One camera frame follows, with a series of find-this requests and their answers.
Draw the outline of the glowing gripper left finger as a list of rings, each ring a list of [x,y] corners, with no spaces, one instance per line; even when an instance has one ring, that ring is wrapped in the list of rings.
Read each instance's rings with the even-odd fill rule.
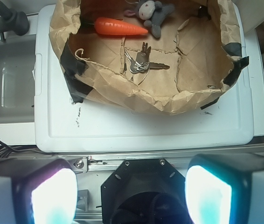
[[[77,192],[65,159],[0,159],[0,224],[70,224]]]

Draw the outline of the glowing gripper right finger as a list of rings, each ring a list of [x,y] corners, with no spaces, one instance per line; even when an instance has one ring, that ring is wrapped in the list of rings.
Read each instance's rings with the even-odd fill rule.
[[[185,197],[195,224],[264,224],[264,154],[197,154]]]

